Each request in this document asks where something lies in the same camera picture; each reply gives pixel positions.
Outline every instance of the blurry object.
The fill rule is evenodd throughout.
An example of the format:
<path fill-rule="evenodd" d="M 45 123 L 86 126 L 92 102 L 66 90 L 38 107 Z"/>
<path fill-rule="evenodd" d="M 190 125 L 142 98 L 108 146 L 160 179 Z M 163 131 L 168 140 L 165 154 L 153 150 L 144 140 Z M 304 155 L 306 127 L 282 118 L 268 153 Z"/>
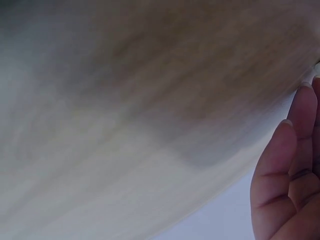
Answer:
<path fill-rule="evenodd" d="M 1 240 L 143 240 L 219 194 L 255 164 L 313 71 L 319 9 L 315 0 L 9 7 Z"/>

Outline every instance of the hand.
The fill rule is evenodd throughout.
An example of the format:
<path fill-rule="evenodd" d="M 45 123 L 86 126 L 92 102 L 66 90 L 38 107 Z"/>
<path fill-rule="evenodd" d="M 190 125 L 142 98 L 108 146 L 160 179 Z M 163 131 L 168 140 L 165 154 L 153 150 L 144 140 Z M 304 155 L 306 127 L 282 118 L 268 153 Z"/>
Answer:
<path fill-rule="evenodd" d="M 256 166 L 256 240 L 320 239 L 320 78 L 302 84 Z"/>

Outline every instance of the fingernail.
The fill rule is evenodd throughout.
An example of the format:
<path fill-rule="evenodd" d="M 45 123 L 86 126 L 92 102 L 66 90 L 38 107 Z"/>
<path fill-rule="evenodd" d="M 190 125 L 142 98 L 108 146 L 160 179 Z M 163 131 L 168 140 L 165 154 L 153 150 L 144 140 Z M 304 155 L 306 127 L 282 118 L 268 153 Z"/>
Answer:
<path fill-rule="evenodd" d="M 290 121 L 289 119 L 282 120 L 282 121 L 280 122 L 280 124 L 289 124 L 291 127 L 294 126 L 293 123 L 292 123 L 292 121 Z"/>
<path fill-rule="evenodd" d="M 303 87 L 307 87 L 307 88 L 310 88 L 310 89 L 313 89 L 313 87 L 311 86 L 310 83 L 308 83 L 307 81 L 304 81 L 300 84 L 299 88 L 303 88 Z"/>

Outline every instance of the finger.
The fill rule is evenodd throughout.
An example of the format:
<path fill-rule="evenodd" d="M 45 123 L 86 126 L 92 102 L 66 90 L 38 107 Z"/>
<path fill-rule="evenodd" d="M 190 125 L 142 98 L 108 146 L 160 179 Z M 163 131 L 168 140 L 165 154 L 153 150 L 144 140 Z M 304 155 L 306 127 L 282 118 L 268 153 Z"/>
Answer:
<path fill-rule="evenodd" d="M 273 236 L 272 240 L 320 239 L 320 195 L 293 216 Z"/>
<path fill-rule="evenodd" d="M 304 83 L 294 96 L 288 119 L 297 134 L 297 149 L 290 167 L 289 197 L 297 210 L 303 208 L 320 191 L 320 181 L 313 174 L 312 135 L 318 100 L 312 86 Z"/>
<path fill-rule="evenodd" d="M 313 129 L 313 172 L 320 178 L 320 76 L 313 79 L 312 86 L 317 97 L 318 107 L 316 111 Z"/>
<path fill-rule="evenodd" d="M 292 123 L 283 121 L 262 153 L 252 178 L 250 199 L 254 235 L 270 239 L 293 215 L 296 208 L 288 197 L 290 169 L 297 147 Z"/>
<path fill-rule="evenodd" d="M 293 98 L 287 117 L 293 123 L 298 138 L 297 151 L 289 171 L 289 175 L 293 178 L 306 170 L 312 172 L 312 133 L 316 120 L 317 105 L 317 97 L 312 86 L 304 82 Z"/>

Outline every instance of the white background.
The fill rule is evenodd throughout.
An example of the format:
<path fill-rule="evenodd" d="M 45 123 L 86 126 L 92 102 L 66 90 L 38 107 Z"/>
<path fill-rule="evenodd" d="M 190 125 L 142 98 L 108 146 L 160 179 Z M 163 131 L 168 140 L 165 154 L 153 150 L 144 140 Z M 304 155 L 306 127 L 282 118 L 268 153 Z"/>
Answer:
<path fill-rule="evenodd" d="M 250 216 L 253 171 L 153 240 L 254 240 Z"/>

